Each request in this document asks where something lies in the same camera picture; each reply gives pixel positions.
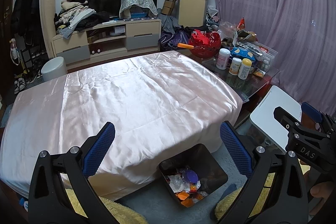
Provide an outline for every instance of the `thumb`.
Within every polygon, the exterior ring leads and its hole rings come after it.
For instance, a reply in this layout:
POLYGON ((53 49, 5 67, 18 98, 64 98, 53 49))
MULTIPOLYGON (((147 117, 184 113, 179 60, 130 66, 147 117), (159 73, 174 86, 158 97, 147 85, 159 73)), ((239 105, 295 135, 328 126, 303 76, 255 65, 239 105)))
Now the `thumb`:
POLYGON ((335 184, 331 181, 322 182, 313 186, 310 193, 315 198, 328 198, 334 189, 335 184))

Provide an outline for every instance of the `white trash bin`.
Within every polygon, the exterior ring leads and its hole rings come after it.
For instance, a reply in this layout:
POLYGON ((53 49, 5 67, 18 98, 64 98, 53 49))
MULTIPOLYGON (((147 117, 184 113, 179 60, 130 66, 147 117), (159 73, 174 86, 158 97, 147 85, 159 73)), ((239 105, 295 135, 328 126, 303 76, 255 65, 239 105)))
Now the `white trash bin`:
POLYGON ((64 58, 59 56, 44 64, 41 74, 45 82, 68 74, 64 58))

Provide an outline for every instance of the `purple lid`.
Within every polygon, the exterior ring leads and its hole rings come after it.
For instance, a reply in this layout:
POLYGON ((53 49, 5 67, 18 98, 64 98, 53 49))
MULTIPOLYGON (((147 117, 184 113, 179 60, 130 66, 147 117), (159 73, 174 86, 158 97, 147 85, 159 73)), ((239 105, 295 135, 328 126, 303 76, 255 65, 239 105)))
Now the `purple lid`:
POLYGON ((187 178, 190 182, 192 183, 197 183, 198 182, 198 176, 193 170, 187 170, 186 171, 187 178))

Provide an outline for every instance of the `purple curtain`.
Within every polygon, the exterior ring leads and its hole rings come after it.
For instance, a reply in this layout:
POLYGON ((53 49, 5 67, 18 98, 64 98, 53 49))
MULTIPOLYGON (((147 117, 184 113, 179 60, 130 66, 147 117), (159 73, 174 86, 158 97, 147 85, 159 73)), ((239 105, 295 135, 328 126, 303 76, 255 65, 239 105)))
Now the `purple curtain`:
POLYGON ((221 19, 257 33, 279 54, 273 84, 296 101, 336 109, 336 0, 216 0, 221 19))

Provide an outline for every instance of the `drawer handle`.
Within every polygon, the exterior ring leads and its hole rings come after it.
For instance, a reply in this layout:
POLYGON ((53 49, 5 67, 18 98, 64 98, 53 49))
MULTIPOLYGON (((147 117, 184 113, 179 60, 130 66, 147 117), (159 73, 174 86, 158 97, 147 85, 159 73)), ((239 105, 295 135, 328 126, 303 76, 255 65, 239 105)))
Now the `drawer handle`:
POLYGON ((75 49, 77 49, 77 48, 80 48, 81 46, 78 46, 78 47, 75 47, 75 48, 70 48, 70 49, 68 49, 68 50, 65 50, 65 51, 63 51, 63 52, 68 52, 68 51, 72 51, 72 50, 75 50, 75 49))
POLYGON ((138 34, 138 35, 135 35, 134 37, 147 37, 147 36, 150 36, 150 35, 152 35, 152 33, 138 34))

